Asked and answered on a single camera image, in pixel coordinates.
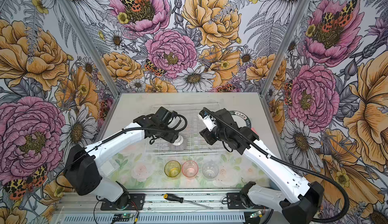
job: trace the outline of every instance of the dish rack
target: dish rack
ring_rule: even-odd
[[[203,107],[206,107],[211,111],[217,111],[221,109],[220,104],[157,105],[152,107],[152,113],[156,113],[160,107],[164,107],[169,111],[176,111],[178,114],[186,117],[187,127],[179,134],[187,140],[187,146],[182,151],[171,151],[167,141],[157,139],[154,144],[146,145],[145,154],[153,154],[156,156],[217,154],[220,151],[225,150],[220,141],[217,141],[211,146],[207,144],[205,139],[199,134],[206,126],[202,120],[198,118],[198,113]],[[183,125],[184,121],[182,120],[177,129],[181,128]]]

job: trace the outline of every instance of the brush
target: brush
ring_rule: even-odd
[[[187,146],[187,140],[181,136],[178,135],[178,138],[175,140],[174,143],[170,143],[170,150],[171,151],[182,151]]]

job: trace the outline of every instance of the clear glass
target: clear glass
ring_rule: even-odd
[[[180,173],[180,163],[178,163],[177,161],[174,161],[174,160],[173,161],[169,161],[164,166],[164,173],[168,177],[175,177],[175,176],[177,176]]]
[[[202,174],[208,179],[215,178],[218,175],[218,164],[213,160],[206,162],[202,166]]]
[[[182,165],[182,173],[188,178],[194,177],[198,173],[198,164],[194,161],[186,161]]]

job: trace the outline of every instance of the pink flower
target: pink flower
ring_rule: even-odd
[[[148,59],[157,67],[166,70],[164,76],[176,78],[177,73],[197,64],[194,42],[175,30],[161,30],[153,39],[147,40],[145,47]]]
[[[333,72],[323,65],[304,65],[293,80],[291,119],[297,118],[317,133],[328,126],[337,113],[340,97],[335,91]]]
[[[135,39],[145,34],[157,32],[168,26],[170,21],[170,5],[168,0],[149,0],[143,4],[143,10],[133,12],[126,9],[121,0],[109,0],[113,16],[117,16],[122,26],[123,35]]]
[[[356,0],[356,7],[348,17],[350,20],[344,27],[333,23],[328,32],[324,32],[322,27],[322,15],[324,13],[335,14],[340,12],[347,4],[340,5],[323,0],[313,12],[313,17],[309,18],[306,37],[303,42],[303,54],[307,58],[312,58],[316,63],[325,63],[329,67],[338,65],[346,59],[357,47],[362,36],[357,36],[360,31],[360,23],[364,13],[360,11],[360,0]]]
[[[40,97],[0,105],[0,181],[26,179],[43,165],[58,166],[65,117]]]

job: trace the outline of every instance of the metal post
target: metal post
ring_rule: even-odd
[[[310,0],[299,0],[298,5],[296,7],[295,13],[293,17],[290,20],[290,23],[288,24],[286,33],[283,37],[282,42],[280,43],[279,49],[276,53],[276,57],[274,59],[274,63],[272,64],[271,69],[268,72],[267,78],[264,81],[264,86],[261,88],[260,96],[264,97],[267,93],[269,86],[272,84],[272,81],[274,80],[275,74],[277,69],[279,68],[284,53],[286,52],[286,49],[288,48],[293,36],[294,31],[299,25],[300,19],[302,18],[304,12],[306,11],[308,4]]]
[[[71,26],[73,26],[75,32],[80,37],[86,50],[88,50],[90,56],[92,57],[94,63],[96,64],[98,70],[100,71],[102,77],[104,78],[107,86],[109,87],[110,91],[112,92],[114,99],[117,99],[119,97],[119,91],[118,91],[116,85],[114,84],[112,77],[109,75],[109,72],[106,69],[106,66],[102,62],[102,59],[101,59],[96,47],[94,46],[92,40],[90,39],[89,34],[86,32],[80,17],[75,12],[74,5],[71,3],[70,0],[57,0],[57,2],[62,4],[61,9],[63,9],[65,16],[67,17]]]

